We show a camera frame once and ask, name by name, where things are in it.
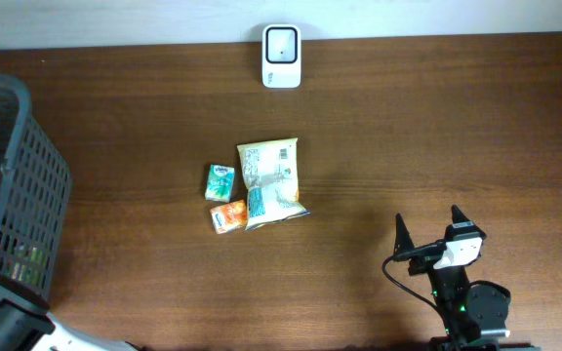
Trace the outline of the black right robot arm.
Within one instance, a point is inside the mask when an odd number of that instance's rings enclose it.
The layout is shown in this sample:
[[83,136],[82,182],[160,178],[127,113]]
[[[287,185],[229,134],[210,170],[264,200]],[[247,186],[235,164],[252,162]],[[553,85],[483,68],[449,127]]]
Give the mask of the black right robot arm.
[[394,279],[401,290],[428,304],[441,319],[445,335],[428,342],[430,350],[498,350],[510,335],[505,325],[511,294],[489,281],[471,282],[466,268],[481,256],[486,233],[457,206],[444,237],[415,246],[401,214],[395,217],[393,254],[384,262],[407,262],[411,276],[425,274],[431,285],[428,300]]

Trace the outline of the yellow snack bag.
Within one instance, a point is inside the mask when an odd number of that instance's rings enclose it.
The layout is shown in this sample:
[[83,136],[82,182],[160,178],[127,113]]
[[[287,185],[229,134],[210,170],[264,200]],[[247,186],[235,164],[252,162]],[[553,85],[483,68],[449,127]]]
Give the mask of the yellow snack bag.
[[246,231],[309,214],[300,203],[298,139],[237,146],[247,189]]

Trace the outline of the green Kleenex tissue pack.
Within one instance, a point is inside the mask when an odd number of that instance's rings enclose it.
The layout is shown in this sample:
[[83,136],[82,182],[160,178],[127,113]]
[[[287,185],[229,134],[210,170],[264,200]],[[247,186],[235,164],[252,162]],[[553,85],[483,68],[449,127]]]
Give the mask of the green Kleenex tissue pack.
[[232,167],[212,165],[208,173],[205,199],[228,203],[231,199],[234,179],[235,170]]

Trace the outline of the orange tissue pack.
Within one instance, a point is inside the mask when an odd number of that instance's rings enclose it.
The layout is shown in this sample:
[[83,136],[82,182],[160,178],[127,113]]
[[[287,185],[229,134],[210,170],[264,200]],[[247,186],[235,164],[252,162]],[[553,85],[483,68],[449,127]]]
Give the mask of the orange tissue pack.
[[210,209],[217,234],[225,234],[244,227],[248,222],[247,205],[239,200]]

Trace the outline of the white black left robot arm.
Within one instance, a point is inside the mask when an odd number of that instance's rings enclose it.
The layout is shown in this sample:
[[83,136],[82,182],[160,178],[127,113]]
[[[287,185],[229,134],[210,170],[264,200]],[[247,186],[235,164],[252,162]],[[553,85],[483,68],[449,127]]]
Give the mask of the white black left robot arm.
[[0,350],[135,350],[65,326],[40,295],[0,275]]

